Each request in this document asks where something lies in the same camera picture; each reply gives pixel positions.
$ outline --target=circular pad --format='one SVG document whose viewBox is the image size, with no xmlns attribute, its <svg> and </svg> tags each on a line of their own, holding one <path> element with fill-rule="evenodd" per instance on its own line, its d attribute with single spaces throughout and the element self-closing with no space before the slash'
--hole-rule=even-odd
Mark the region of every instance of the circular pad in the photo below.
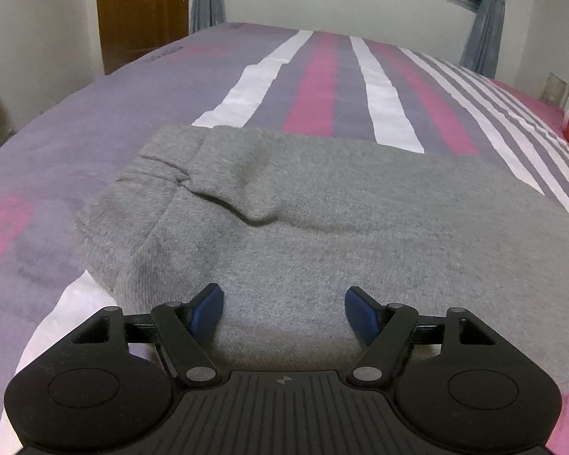
<svg viewBox="0 0 569 455">
<path fill-rule="evenodd" d="M 32 363 L 8 385 L 4 406 L 24 445 L 98 452 L 123 446 L 156 426 L 172 401 L 155 364 L 130 354 L 87 354 Z"/>
<path fill-rule="evenodd" d="M 472 453 L 518 453 L 543 444 L 560 411 L 556 384 L 528 360 L 472 368 L 442 354 L 407 367 L 395 402 L 429 440 Z"/>
<path fill-rule="evenodd" d="M 118 378 L 108 371 L 80 367 L 57 375 L 49 384 L 49 395 L 59 405 L 84 409 L 107 402 L 119 386 Z"/>
<path fill-rule="evenodd" d="M 516 383 L 505 374 L 474 369 L 449 380 L 449 394 L 460 404 L 481 411 L 495 411 L 512 404 L 518 397 Z"/>
</svg>

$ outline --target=black gripper base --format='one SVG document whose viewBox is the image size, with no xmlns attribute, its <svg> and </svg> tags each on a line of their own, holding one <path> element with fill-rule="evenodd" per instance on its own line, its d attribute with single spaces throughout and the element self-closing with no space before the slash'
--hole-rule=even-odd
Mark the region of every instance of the black gripper base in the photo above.
<svg viewBox="0 0 569 455">
<path fill-rule="evenodd" d="M 184 394 L 167 421 L 143 439 L 93 455 L 454 453 L 405 427 L 384 395 L 349 387 L 334 371 L 234 371 L 221 386 Z M 517 455 L 548 453 L 537 447 Z M 20 455 L 49 454 L 27 447 Z"/>
</svg>

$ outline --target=gray stripe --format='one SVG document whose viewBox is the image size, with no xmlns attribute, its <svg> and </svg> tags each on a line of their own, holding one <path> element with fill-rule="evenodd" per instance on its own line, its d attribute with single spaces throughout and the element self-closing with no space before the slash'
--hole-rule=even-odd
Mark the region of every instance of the gray stripe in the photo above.
<svg viewBox="0 0 569 455">
<path fill-rule="evenodd" d="M 319 39 L 320 33 L 314 33 L 291 61 L 281 67 L 262 103 L 245 127 L 267 130 L 280 130 L 283 127 Z"/>
<path fill-rule="evenodd" d="M 424 151 L 432 154 L 450 155 L 451 149 L 436 128 L 431 115 L 423 107 L 423 103 L 417 93 L 396 71 L 390 59 L 379 49 L 379 45 L 367 39 L 365 39 L 365 42 L 397 90 L 405 116 L 413 126 L 415 135 L 417 135 L 417 139 L 422 144 Z"/>
<path fill-rule="evenodd" d="M 365 79 L 347 36 L 338 36 L 337 64 L 333 136 L 375 142 L 373 121 L 366 99 Z"/>
</svg>

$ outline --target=blue gripper pad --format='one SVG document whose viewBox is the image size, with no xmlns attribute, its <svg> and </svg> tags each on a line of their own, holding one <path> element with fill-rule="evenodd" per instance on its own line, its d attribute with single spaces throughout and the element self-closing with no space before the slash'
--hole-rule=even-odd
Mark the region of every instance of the blue gripper pad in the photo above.
<svg viewBox="0 0 569 455">
<path fill-rule="evenodd" d="M 344 305 L 352 330 L 360 336 L 365 345 L 370 346 L 382 331 L 378 315 L 382 306 L 357 287 L 348 289 Z"/>
<path fill-rule="evenodd" d="M 189 331 L 196 342 L 202 345 L 210 339 L 222 317 L 223 291 L 217 284 L 210 284 L 188 306 L 192 312 Z"/>
</svg>

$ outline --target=white wall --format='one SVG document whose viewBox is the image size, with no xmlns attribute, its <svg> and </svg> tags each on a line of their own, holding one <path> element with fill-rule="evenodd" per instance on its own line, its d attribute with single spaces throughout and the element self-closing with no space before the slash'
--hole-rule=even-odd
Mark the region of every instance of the white wall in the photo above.
<svg viewBox="0 0 569 455">
<path fill-rule="evenodd" d="M 93 77 L 105 75 L 103 55 L 101 53 L 101 39 L 99 38 L 99 16 L 97 15 L 97 0 L 85 0 L 86 3 L 86 29 L 88 32 L 88 45 L 91 58 Z"/>
<path fill-rule="evenodd" d="M 0 136 L 91 82 L 85 0 L 0 0 Z"/>
<path fill-rule="evenodd" d="M 535 0 L 514 86 L 539 97 L 550 72 L 569 84 L 569 0 Z"/>
<path fill-rule="evenodd" d="M 514 86 L 527 42 L 534 0 L 507 0 L 502 44 L 495 78 Z"/>
<path fill-rule="evenodd" d="M 533 0 L 508 0 L 497 78 L 513 84 Z M 229 22 L 362 36 L 458 63 L 475 13 L 451 0 L 226 0 Z"/>
</svg>

